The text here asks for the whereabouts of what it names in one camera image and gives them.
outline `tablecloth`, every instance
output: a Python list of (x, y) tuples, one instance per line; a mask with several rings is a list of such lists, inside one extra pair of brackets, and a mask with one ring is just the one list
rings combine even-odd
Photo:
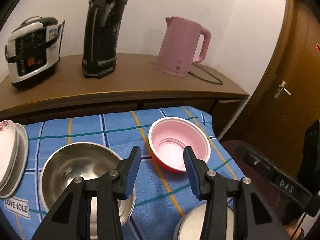
[(187, 119), (199, 126), (211, 145), (207, 165), (226, 178), (244, 175), (212, 130), (212, 117), (191, 106), (170, 107), (125, 113), (101, 114), (70, 119), (56, 119), (25, 126), (29, 138), (28, 160), (18, 189), (12, 196), (26, 203), (27, 212), (13, 213), (0, 201), (4, 215), (24, 240), (30, 240), (46, 215), (39, 192), (42, 168), (60, 147), (89, 141), (110, 147), (127, 158), (132, 147), (141, 148), (142, 160), (136, 179), (136, 204), (122, 227), (125, 240), (167, 240), (173, 238), (175, 226), (203, 202), (191, 192), (186, 173), (173, 173), (157, 165), (151, 157), (148, 131), (153, 122), (165, 116)]

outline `screw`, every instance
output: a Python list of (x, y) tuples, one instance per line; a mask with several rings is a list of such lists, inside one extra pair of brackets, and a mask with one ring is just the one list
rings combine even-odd
[(110, 176), (117, 176), (118, 175), (118, 171), (117, 170), (111, 170), (111, 171), (109, 171), (109, 175)]
[(79, 184), (80, 182), (82, 181), (82, 178), (81, 177), (76, 177), (73, 182), (76, 183), (76, 184)]
[(244, 177), (244, 178), (242, 179), (242, 181), (243, 181), (243, 183), (245, 183), (245, 184), (250, 184), (250, 183), (251, 183), (251, 179), (249, 179), (248, 177)]
[(210, 176), (210, 177), (214, 177), (214, 176), (217, 175), (217, 173), (216, 173), (215, 171), (211, 171), (211, 170), (207, 171), (207, 174), (208, 174), (208, 176)]

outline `metal bowl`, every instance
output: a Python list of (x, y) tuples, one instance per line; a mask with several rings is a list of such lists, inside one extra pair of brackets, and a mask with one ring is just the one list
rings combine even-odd
[[(121, 157), (96, 143), (77, 142), (55, 151), (44, 164), (40, 177), (40, 195), (47, 211), (76, 177), (85, 180), (101, 177), (115, 169)], [(129, 199), (118, 200), (121, 225), (130, 217), (135, 203), (135, 190)], [(90, 217), (91, 239), (97, 238), (97, 198), (92, 198)]]

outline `wooden door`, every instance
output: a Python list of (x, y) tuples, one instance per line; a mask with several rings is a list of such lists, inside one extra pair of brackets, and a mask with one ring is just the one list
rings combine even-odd
[[(273, 82), (249, 121), (241, 127), (242, 132), (233, 139), (250, 143), (281, 169), (296, 176), (305, 131), (320, 119), (320, 56), (316, 48), (320, 43), (320, 24), (302, 0), (294, 0), (293, 17), (290, 37)], [(282, 81), (292, 94), (283, 90), (275, 99)]]

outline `kettle spout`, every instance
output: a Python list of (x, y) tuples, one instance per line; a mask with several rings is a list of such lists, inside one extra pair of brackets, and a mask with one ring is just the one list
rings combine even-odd
[(170, 23), (172, 22), (172, 18), (165, 18), (166, 22), (167, 22), (167, 27), (169, 27)]

